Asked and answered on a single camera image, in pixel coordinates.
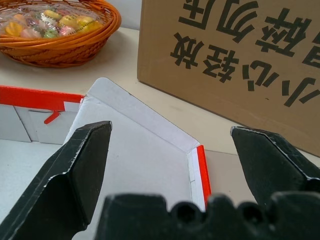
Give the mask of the white red box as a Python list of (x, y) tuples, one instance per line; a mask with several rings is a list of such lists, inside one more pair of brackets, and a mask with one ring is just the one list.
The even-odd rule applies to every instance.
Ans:
[(85, 96), (0, 85), (0, 222), (77, 128), (110, 121), (100, 196), (159, 194), (200, 210), (211, 194), (204, 147), (108, 78)]

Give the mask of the brown printed cardboard box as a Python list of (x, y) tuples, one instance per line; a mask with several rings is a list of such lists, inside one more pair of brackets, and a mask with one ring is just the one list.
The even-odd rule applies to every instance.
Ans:
[(142, 0), (137, 78), (320, 157), (320, 0)]

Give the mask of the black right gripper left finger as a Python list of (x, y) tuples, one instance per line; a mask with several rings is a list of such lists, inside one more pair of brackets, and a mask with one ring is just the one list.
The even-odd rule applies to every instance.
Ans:
[(41, 167), (0, 224), (0, 240), (72, 240), (91, 223), (112, 123), (77, 128)]

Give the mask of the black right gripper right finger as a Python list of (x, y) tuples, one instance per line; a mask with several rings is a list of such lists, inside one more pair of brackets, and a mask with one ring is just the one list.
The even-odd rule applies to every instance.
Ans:
[(278, 133), (234, 126), (230, 130), (247, 185), (259, 205), (276, 192), (320, 194), (320, 168)]

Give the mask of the orange wicker basket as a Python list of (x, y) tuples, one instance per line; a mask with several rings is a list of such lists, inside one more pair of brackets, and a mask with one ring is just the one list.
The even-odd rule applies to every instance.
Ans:
[(104, 23), (88, 33), (58, 38), (28, 39), (0, 34), (0, 52), (25, 65), (68, 68), (83, 65), (100, 52), (122, 23), (120, 12), (106, 0), (0, 0), (0, 13), (15, 7), (62, 4), (92, 10)]

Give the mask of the wrapped colourful candies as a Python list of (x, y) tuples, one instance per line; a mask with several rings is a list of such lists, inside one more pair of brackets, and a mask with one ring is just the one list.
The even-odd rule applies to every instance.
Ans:
[(103, 23), (92, 10), (61, 3), (24, 5), (0, 12), (0, 34), (24, 39), (52, 39), (87, 33)]

